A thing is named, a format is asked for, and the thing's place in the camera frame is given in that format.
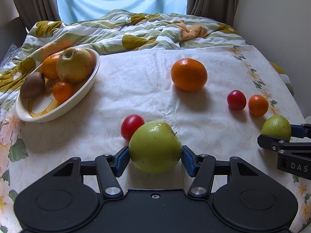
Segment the floral white tablecloth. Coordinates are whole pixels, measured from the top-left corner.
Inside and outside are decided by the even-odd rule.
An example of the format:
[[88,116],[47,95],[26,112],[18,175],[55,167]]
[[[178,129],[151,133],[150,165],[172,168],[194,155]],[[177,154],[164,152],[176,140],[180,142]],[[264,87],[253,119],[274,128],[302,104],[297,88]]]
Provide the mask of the floral white tablecloth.
[[[15,102],[1,110],[1,232],[19,232],[14,216],[16,194],[67,159],[93,160],[125,145],[120,128],[125,117],[168,123],[194,152],[228,160],[239,156],[282,183],[299,202],[294,232],[310,232],[310,182],[276,168],[277,157],[257,145],[264,117],[248,109],[230,110],[232,90],[246,97],[259,94],[269,102],[266,118],[282,115],[292,124],[305,120],[279,75],[252,46],[242,46],[245,61],[228,46],[187,50],[141,50],[101,57],[95,82],[68,113],[46,123],[18,119]],[[208,73],[205,86],[183,91],[171,79],[171,67],[182,59],[201,62]]]

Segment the brown kiwi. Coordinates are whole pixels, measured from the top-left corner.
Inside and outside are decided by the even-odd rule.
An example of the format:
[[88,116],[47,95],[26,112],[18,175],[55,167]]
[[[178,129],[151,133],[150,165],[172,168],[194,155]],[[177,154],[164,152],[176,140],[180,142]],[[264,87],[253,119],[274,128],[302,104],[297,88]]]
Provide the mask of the brown kiwi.
[[45,78],[42,73],[29,74],[20,89],[21,98],[36,98],[45,92]]

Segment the brown left curtain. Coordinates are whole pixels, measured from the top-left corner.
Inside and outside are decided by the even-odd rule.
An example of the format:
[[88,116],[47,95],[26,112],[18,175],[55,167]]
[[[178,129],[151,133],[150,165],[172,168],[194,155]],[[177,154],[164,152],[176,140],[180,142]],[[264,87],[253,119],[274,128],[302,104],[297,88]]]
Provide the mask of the brown left curtain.
[[57,0],[13,0],[19,17],[30,30],[39,21],[59,21]]

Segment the small orange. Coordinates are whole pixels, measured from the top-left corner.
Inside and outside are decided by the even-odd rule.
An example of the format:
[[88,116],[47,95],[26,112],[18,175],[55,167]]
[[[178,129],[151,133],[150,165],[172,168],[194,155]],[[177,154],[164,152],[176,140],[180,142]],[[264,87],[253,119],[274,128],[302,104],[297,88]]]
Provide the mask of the small orange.
[[59,59],[59,54],[53,54],[47,57],[41,65],[41,73],[50,80],[57,79],[58,74],[56,71],[56,65]]

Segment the green striped floral quilt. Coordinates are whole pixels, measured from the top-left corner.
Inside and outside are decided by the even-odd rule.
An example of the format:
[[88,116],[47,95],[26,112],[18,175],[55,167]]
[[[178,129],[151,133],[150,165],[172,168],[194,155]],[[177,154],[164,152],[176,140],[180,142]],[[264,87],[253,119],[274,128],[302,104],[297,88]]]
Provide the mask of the green striped floral quilt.
[[135,14],[113,10],[101,18],[76,23],[39,21],[16,53],[1,62],[1,110],[14,104],[22,81],[43,60],[72,46],[87,47],[101,55],[132,50],[228,46],[245,61],[246,41],[233,27],[213,19],[180,14]]

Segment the large yellow apple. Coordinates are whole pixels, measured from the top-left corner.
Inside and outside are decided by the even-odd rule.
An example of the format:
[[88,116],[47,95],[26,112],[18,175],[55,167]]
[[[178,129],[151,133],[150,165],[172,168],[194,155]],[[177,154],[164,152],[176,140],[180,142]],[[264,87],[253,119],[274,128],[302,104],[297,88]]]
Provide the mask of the large yellow apple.
[[93,71],[94,61],[85,48],[70,47],[59,55],[56,72],[61,81],[77,84]]

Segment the small mandarin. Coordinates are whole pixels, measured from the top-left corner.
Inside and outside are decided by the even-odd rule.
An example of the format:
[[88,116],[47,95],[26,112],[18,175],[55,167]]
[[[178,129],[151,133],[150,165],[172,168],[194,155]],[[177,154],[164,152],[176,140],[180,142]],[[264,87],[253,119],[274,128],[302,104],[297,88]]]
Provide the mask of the small mandarin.
[[266,98],[261,95],[252,95],[248,100],[249,112],[255,117],[262,117],[268,111],[269,104]]
[[57,82],[53,87],[53,96],[58,102],[67,101],[73,94],[73,87],[68,82]]

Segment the oval cream duck dish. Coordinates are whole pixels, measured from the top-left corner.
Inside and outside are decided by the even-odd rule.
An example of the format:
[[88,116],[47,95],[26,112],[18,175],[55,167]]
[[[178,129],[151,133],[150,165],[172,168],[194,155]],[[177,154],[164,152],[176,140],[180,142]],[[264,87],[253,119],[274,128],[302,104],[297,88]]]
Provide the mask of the oval cream duck dish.
[[35,98],[17,96],[15,112],[24,122],[43,123],[57,119],[75,107],[90,91],[100,67],[100,57],[92,49],[86,49],[93,59],[93,71],[78,84],[62,82],[59,78],[45,80],[45,91]]

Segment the large orange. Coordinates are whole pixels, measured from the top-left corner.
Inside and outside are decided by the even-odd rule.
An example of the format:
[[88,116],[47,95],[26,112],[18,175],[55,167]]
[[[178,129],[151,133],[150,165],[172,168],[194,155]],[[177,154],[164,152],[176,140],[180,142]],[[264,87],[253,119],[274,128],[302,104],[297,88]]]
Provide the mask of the large orange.
[[198,91],[205,86],[208,73],[201,62],[182,58],[171,67],[171,79],[174,85],[183,91]]

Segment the red cherry tomato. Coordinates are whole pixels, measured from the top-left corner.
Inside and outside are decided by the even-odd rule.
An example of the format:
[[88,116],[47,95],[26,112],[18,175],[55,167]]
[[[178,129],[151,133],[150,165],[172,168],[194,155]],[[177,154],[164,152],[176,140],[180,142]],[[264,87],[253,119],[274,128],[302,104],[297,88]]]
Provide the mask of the red cherry tomato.
[[234,110],[243,110],[247,103],[246,96],[239,90],[233,90],[227,96],[227,103]]
[[129,141],[135,131],[144,124],[144,119],[137,115],[132,114],[127,116],[121,125],[121,135],[126,140]]

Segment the grey headboard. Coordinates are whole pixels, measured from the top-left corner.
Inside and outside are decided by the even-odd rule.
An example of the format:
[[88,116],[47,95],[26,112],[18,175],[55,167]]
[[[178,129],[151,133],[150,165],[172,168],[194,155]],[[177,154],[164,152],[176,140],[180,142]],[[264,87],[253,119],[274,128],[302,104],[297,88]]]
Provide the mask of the grey headboard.
[[14,43],[17,47],[22,46],[27,36],[27,31],[22,20],[17,17],[6,25],[1,26],[0,34],[0,59],[2,61],[12,43]]

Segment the green apple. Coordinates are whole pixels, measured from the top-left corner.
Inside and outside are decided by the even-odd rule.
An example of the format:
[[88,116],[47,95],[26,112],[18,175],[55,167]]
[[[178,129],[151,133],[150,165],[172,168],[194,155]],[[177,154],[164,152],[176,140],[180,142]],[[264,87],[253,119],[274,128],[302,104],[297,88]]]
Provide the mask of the green apple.
[[261,128],[261,134],[290,140],[292,130],[289,121],[285,117],[275,115],[264,122]]
[[172,169],[182,155],[182,144],[170,125],[152,121],[139,127],[129,142],[130,158],[137,169],[148,174]]

